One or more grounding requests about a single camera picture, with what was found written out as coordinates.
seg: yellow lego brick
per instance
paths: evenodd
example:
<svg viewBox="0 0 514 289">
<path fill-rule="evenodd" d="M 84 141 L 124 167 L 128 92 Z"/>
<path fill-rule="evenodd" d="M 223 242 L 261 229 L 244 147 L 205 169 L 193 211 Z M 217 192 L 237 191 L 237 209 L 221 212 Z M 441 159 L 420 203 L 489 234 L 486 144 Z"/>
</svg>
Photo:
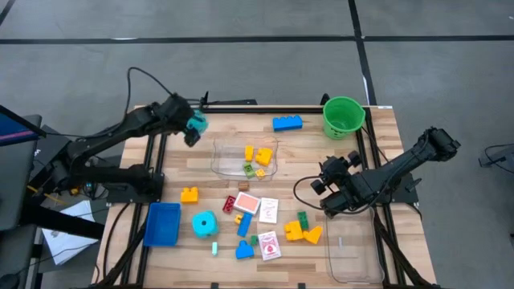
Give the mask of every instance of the yellow lego brick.
<svg viewBox="0 0 514 289">
<path fill-rule="evenodd" d="M 234 222 L 239 225 L 239 224 L 241 224 L 241 219 L 242 218 L 243 218 L 242 215 L 235 215 Z"/>
<path fill-rule="evenodd" d="M 255 162 L 261 165 L 268 166 L 271 161 L 271 156 L 273 155 L 273 150 L 268 148 L 261 148 L 257 151 L 255 155 Z"/>
<path fill-rule="evenodd" d="M 261 180 L 263 177 L 266 177 L 266 173 L 263 169 L 257 169 L 255 171 L 255 175 Z"/>
<path fill-rule="evenodd" d="M 286 231 L 286 239 L 288 241 L 295 241 L 304 238 L 300 221 L 289 222 L 284 225 L 284 230 Z"/>
<path fill-rule="evenodd" d="M 254 159 L 254 147 L 247 145 L 244 147 L 244 160 L 252 161 Z"/>
<path fill-rule="evenodd" d="M 316 226 L 310 232 L 304 231 L 304 238 L 305 240 L 316 245 L 320 240 L 321 233 L 323 233 L 323 228 L 320 226 Z"/>
<path fill-rule="evenodd" d="M 198 188 L 184 188 L 180 194 L 180 202 L 182 204 L 196 204 L 198 203 Z"/>
</svg>

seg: transparent plastic tray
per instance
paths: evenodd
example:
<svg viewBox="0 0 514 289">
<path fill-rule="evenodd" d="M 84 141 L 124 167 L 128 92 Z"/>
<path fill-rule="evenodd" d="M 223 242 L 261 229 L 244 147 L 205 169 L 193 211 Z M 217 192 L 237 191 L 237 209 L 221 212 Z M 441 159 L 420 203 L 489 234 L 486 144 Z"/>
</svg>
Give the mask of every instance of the transparent plastic tray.
<svg viewBox="0 0 514 289">
<path fill-rule="evenodd" d="M 266 176 L 262 179 L 253 177 L 248 179 L 243 171 L 243 165 L 247 162 L 244 158 L 244 149 L 247 145 L 253 145 L 254 155 L 251 167 L 254 170 L 263 169 Z M 255 154 L 260 148 L 268 148 L 273 150 L 271 161 L 268 166 L 259 165 L 255 162 Z M 278 167 L 276 162 L 276 153 L 278 150 L 278 141 L 272 137 L 236 137 L 229 136 L 217 138 L 214 140 L 213 156 L 210 162 L 210 168 L 218 174 L 222 179 L 236 181 L 270 181 L 276 173 Z"/>
<path fill-rule="evenodd" d="M 384 271 L 378 262 L 373 229 L 374 211 L 338 214 L 325 223 L 327 271 L 340 283 L 381 283 Z"/>
</svg>

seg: gray floor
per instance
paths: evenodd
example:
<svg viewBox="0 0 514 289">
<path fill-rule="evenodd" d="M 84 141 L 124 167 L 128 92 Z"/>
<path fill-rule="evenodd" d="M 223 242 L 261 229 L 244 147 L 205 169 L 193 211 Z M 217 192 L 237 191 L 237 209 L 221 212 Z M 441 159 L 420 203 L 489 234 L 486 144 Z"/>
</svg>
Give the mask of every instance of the gray floor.
<svg viewBox="0 0 514 289">
<path fill-rule="evenodd" d="M 0 0 L 0 5 L 7 0 Z M 228 35 L 352 35 L 346 1 L 17 0 L 0 39 Z M 508 0 L 357 0 L 363 35 L 511 35 Z M 444 287 L 514 283 L 514 178 L 481 169 L 488 145 L 514 140 L 514 42 L 366 43 L 377 102 L 393 105 L 404 145 L 430 125 L 463 145 L 457 157 L 415 172 L 423 225 Z M 139 66 L 186 97 L 317 104 L 327 92 L 366 104 L 355 43 L 225 43 L 0 46 L 0 101 L 39 113 L 60 132 L 91 133 L 120 118 L 125 71 Z M 132 104 L 163 100 L 134 76 Z M 108 155 L 120 154 L 116 146 Z M 86 286 L 97 249 L 43 288 Z"/>
</svg>

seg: blue plastic bin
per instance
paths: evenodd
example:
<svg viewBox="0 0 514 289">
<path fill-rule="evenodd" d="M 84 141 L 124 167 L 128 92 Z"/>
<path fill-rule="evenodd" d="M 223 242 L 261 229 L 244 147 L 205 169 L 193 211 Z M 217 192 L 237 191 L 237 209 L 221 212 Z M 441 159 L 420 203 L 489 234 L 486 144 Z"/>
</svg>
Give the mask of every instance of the blue plastic bin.
<svg viewBox="0 0 514 289">
<path fill-rule="evenodd" d="M 180 204 L 150 204 L 144 246 L 175 246 L 180 225 Z"/>
</svg>

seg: wooden table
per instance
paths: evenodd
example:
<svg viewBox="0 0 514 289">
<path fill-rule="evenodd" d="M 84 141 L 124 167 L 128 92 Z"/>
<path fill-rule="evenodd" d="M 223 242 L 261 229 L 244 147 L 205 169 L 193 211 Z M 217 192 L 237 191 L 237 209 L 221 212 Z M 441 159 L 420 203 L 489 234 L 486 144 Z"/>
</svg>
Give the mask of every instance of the wooden table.
<svg viewBox="0 0 514 289">
<path fill-rule="evenodd" d="M 393 110 L 378 107 L 370 109 L 379 147 L 385 151 L 389 159 L 396 157 L 403 152 L 403 148 Z M 297 287 L 298 283 L 306 283 L 307 287 L 381 287 L 380 283 L 355 285 L 334 281 L 328 273 L 325 235 L 317 245 L 304 240 L 288 242 L 284 237 L 284 224 L 296 220 L 296 212 L 299 210 L 307 211 L 311 227 L 324 227 L 323 212 L 299 203 L 292 195 L 292 186 L 301 177 L 318 174 L 320 170 L 318 162 L 323 161 L 325 156 L 346 156 L 351 151 L 357 150 L 355 134 L 344 140 L 330 140 L 323 133 L 321 114 L 301 115 L 304 120 L 304 127 L 301 130 L 274 133 L 271 125 L 271 119 L 274 116 L 278 115 L 208 114 L 209 128 L 193 148 L 188 148 L 184 144 L 181 135 L 169 137 L 163 164 L 165 188 L 161 201 L 179 202 L 182 188 L 191 186 L 199 188 L 200 201 L 197 205 L 182 207 L 177 246 L 150 249 L 144 287 L 209 287 L 212 282 L 219 283 L 220 287 Z M 235 259 L 235 248 L 241 239 L 236 235 L 238 227 L 234 223 L 235 212 L 231 215 L 224 214 L 222 207 L 227 195 L 237 195 L 238 182 L 222 180 L 210 168 L 214 139 L 226 136 L 273 136 L 279 142 L 277 173 L 272 181 L 252 181 L 249 191 L 257 197 L 279 199 L 278 223 L 265 224 L 258 222 L 258 218 L 253 218 L 247 237 L 274 230 L 279 238 L 282 258 L 264 262 L 260 249 L 255 247 L 253 259 Z M 127 140 L 121 167 L 142 163 L 146 142 L 146 137 Z M 154 143 L 153 163 L 155 164 L 158 138 Z M 366 135 L 365 145 L 370 168 L 373 168 L 373 158 Z M 308 184 L 309 182 L 306 181 L 300 185 L 298 194 L 307 201 L 317 202 L 319 197 Z M 115 205 L 109 210 L 97 259 L 100 269 L 103 265 L 108 232 L 121 207 L 122 205 Z M 134 205 L 131 205 L 124 212 L 114 230 L 108 252 L 108 270 L 114 266 L 127 246 L 133 207 Z M 143 209 L 141 222 L 146 215 L 146 207 Z M 203 210 L 213 210 L 216 213 L 220 233 L 215 238 L 199 239 L 194 236 L 190 220 L 193 215 Z M 403 204 L 393 204 L 392 211 L 399 246 L 420 274 L 434 283 L 435 276 L 420 217 Z M 352 236 L 352 232 L 347 234 L 349 235 L 343 236 L 344 246 L 350 246 L 355 251 L 359 251 L 362 249 L 360 246 L 369 245 L 360 244 L 359 238 L 353 238 L 355 236 Z M 218 242 L 217 257 L 211 254 L 211 243 L 214 241 Z M 330 245 L 331 248 L 332 245 L 337 246 L 337 240 L 330 238 Z M 394 283 L 396 278 L 393 261 L 389 250 L 386 246 L 384 247 L 391 283 Z M 130 283 L 136 280 L 140 250 L 141 248 L 134 254 Z"/>
</svg>

